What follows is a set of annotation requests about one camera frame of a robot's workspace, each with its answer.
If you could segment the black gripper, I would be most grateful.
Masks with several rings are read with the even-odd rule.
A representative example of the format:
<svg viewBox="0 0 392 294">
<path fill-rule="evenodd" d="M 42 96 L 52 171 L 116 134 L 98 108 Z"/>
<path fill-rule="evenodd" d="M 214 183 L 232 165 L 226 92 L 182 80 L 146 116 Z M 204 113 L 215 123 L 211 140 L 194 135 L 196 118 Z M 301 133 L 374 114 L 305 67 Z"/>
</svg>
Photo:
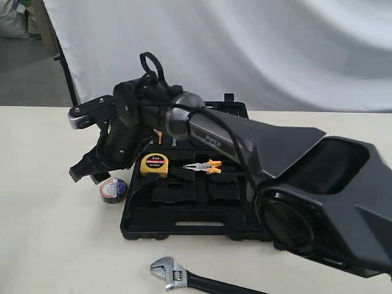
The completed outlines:
<svg viewBox="0 0 392 294">
<path fill-rule="evenodd" d="M 109 171 L 131 167 L 152 139 L 151 128 L 141 124 L 127 127 L 119 119 L 114 119 L 101 132 L 96 146 L 69 168 L 69 175 L 75 183 L 90 175 L 93 183 L 98 185 L 110 178 Z"/>
</svg>

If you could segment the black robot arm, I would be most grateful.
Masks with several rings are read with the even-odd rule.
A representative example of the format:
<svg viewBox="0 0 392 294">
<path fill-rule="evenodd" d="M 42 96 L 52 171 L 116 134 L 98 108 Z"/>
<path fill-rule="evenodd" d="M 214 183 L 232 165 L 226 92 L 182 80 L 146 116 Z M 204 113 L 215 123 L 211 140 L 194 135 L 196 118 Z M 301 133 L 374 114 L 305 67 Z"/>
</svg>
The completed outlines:
<svg viewBox="0 0 392 294">
<path fill-rule="evenodd" d="M 129 168 L 156 131 L 193 138 L 239 164 L 260 225 L 285 250 L 358 276 L 391 273 L 391 168 L 370 143 L 208 108 L 182 87 L 133 80 L 69 110 L 100 128 L 74 181 Z"/>
</svg>

